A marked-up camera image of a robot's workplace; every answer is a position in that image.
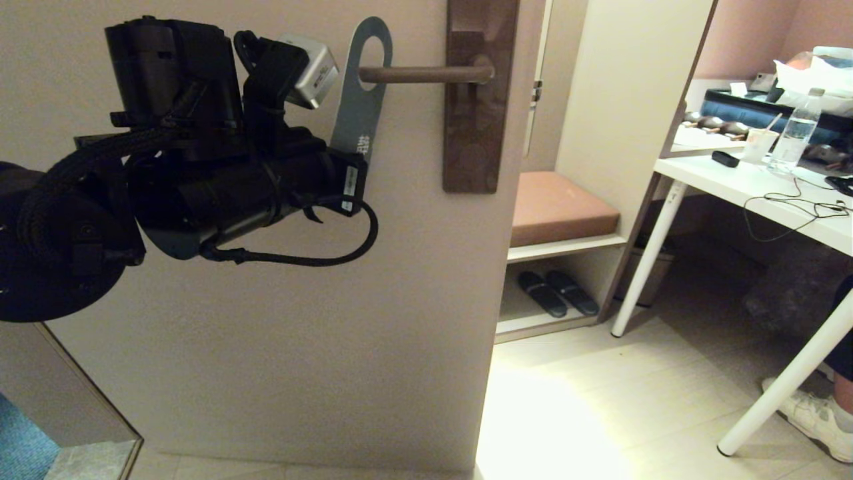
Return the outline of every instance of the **black slipper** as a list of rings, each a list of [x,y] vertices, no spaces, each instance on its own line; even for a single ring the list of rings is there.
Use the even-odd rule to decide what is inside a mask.
[[[552,317],[560,319],[569,313],[569,307],[560,299],[557,292],[534,272],[522,272],[519,275],[519,287]]]
[[[552,289],[560,292],[566,300],[571,303],[580,313],[584,315],[596,315],[599,311],[598,303],[592,299],[572,277],[563,272],[553,270],[545,275],[545,280]]]

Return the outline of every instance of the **cushion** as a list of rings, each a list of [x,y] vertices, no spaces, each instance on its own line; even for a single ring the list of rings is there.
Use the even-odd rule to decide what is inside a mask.
[[[619,211],[556,172],[521,173],[511,247],[616,231]]]

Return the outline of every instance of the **remote control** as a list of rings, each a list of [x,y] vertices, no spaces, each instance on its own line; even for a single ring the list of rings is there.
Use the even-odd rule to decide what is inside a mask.
[[[713,161],[716,161],[717,163],[722,163],[726,167],[731,168],[737,167],[740,163],[740,160],[734,158],[726,152],[721,152],[720,150],[714,150],[714,152],[711,153],[711,159]]]

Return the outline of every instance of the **white desk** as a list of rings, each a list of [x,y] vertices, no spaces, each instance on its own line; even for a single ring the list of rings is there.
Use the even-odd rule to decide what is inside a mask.
[[[751,197],[762,196],[769,192],[792,195],[797,193],[790,176],[770,173],[743,161],[736,168],[724,167],[711,160],[708,155],[661,159],[655,163],[654,170],[674,181],[664,200],[664,206],[640,259],[640,264],[631,280],[616,323],[613,325],[612,334],[615,337],[621,337],[624,334],[631,311],[648,280],[664,238],[684,198],[687,185],[740,206]],[[817,173],[803,168],[798,168],[795,173],[802,179],[828,186],[823,182],[823,177]],[[842,201],[848,208],[853,206],[853,197],[844,196],[835,190],[822,190],[805,182],[798,183],[803,191],[803,199],[830,204]],[[778,202],[753,200],[747,207],[751,212],[789,228],[800,227],[810,220],[804,212]],[[853,219],[850,216],[816,220],[800,232],[844,254],[853,256]],[[823,323],[823,326],[773,385],[717,444],[720,453],[726,456],[734,454],[817,368],[850,329],[853,329],[853,292],[844,298],[835,312]]]

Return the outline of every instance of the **water bottle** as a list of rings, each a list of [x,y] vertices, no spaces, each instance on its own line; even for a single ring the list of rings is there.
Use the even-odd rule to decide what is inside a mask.
[[[822,88],[809,90],[809,100],[802,107],[797,107],[785,125],[785,131],[779,137],[773,155],[767,168],[777,172],[789,173],[793,170],[803,151],[809,144],[811,134],[817,128],[817,121],[821,118]]]

